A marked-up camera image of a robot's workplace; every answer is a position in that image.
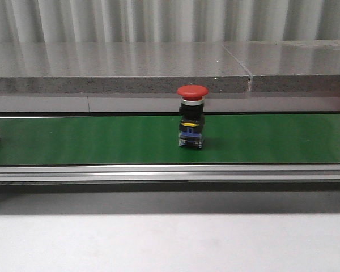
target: red button cap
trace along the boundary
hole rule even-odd
[[[206,87],[199,85],[185,85],[177,89],[177,94],[189,101],[201,100],[208,92]]]

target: corrugated metal wall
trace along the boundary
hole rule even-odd
[[[0,0],[0,42],[340,39],[340,0]]]

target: aluminum rail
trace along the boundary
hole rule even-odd
[[[0,167],[0,182],[205,181],[340,182],[340,164],[85,165]]]

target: conveyor belt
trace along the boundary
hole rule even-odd
[[[340,114],[207,116],[203,150],[179,120],[0,119],[0,182],[340,181]]]

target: red mushroom button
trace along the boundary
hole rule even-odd
[[[185,85],[177,89],[177,94],[188,101],[198,101],[208,94],[208,89],[199,85]]]

